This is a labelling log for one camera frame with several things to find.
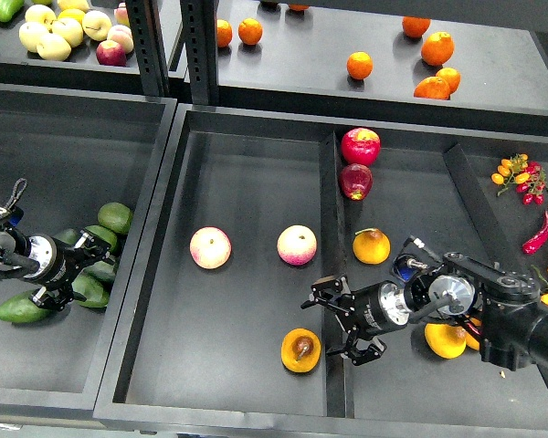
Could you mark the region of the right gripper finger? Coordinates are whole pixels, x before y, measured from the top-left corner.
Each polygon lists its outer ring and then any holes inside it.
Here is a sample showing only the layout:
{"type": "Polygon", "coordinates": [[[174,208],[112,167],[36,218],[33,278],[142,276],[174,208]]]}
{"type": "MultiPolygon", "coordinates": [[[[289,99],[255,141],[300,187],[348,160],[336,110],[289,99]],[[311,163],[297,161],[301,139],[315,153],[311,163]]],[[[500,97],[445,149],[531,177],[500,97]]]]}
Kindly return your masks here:
{"type": "Polygon", "coordinates": [[[346,332],[346,341],[336,347],[327,349],[326,355],[328,357],[341,356],[344,359],[348,359],[352,365],[361,366],[374,360],[380,359],[387,349],[387,345],[376,337],[368,339],[368,345],[365,349],[360,349],[357,344],[361,340],[359,335],[363,331],[357,327],[352,326],[346,332]]]}
{"type": "Polygon", "coordinates": [[[300,304],[300,308],[320,305],[336,315],[351,315],[352,303],[353,295],[348,287],[347,276],[325,276],[311,284],[308,299],[300,304]]]}

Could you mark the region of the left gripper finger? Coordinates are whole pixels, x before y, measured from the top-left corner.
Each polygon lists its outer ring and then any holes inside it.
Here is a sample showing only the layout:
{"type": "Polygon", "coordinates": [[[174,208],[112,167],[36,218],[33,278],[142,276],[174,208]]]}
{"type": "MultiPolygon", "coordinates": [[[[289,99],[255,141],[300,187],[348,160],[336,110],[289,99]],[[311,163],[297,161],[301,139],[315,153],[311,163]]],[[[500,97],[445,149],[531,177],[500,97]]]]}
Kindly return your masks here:
{"type": "Polygon", "coordinates": [[[72,301],[86,301],[86,297],[73,290],[71,285],[49,290],[46,287],[40,287],[32,292],[29,300],[38,308],[62,311],[65,306],[72,301]]]}
{"type": "Polygon", "coordinates": [[[80,230],[78,242],[70,247],[70,266],[77,272],[83,272],[87,266],[94,265],[99,261],[110,265],[118,265],[118,260],[110,251],[110,245],[89,233],[86,230],[80,230]]]}

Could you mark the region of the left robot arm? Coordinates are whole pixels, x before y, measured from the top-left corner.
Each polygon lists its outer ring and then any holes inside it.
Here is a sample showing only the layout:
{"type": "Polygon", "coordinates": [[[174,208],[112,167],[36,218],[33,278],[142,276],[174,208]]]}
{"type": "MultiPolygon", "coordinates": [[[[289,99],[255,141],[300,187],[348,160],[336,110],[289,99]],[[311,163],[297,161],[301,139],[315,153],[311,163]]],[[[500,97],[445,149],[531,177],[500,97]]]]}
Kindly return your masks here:
{"type": "Polygon", "coordinates": [[[111,245],[82,229],[72,244],[50,235],[26,236],[16,226],[24,212],[16,206],[27,179],[16,180],[10,197],[0,205],[0,281],[20,279],[38,285],[29,300],[38,308],[61,311],[72,301],[86,298],[72,289],[72,282],[88,266],[116,262],[111,245]]]}

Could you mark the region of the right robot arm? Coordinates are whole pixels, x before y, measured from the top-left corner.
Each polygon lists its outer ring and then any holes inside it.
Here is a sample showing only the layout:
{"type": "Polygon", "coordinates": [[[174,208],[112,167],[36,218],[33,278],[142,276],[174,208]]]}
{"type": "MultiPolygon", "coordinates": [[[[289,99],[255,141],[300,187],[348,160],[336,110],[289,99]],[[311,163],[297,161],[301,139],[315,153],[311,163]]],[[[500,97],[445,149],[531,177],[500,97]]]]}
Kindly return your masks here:
{"type": "Polygon", "coordinates": [[[330,310],[344,334],[328,349],[352,365],[382,357],[382,335],[420,321],[464,329],[479,343],[482,361],[516,371],[538,367],[548,390],[548,306],[528,275],[485,265],[459,252],[439,255],[411,235],[392,268],[393,280],[353,290],[345,275],[311,285],[302,308],[330,310]]]}

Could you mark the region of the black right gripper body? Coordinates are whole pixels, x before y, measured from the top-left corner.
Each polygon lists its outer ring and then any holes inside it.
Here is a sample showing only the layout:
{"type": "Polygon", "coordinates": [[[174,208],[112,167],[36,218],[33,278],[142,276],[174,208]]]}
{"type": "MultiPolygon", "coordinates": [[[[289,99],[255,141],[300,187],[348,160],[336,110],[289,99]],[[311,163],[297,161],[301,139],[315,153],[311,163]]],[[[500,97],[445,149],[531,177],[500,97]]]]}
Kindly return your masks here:
{"type": "Polygon", "coordinates": [[[400,314],[394,307],[395,283],[385,281],[342,295],[342,329],[357,332],[357,338],[371,340],[373,336],[400,329],[400,314]]]}

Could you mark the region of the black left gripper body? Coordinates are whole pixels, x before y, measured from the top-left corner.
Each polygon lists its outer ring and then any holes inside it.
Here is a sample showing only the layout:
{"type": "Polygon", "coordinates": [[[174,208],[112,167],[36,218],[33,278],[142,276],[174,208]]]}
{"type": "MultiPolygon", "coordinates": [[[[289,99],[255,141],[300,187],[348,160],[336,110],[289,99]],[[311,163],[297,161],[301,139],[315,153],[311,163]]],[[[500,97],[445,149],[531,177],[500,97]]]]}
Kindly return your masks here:
{"type": "Polygon", "coordinates": [[[74,297],[73,281],[78,276],[80,264],[85,260],[82,247],[68,245],[57,238],[47,237],[50,259],[40,277],[40,285],[48,291],[57,291],[63,297],[74,297]]]}

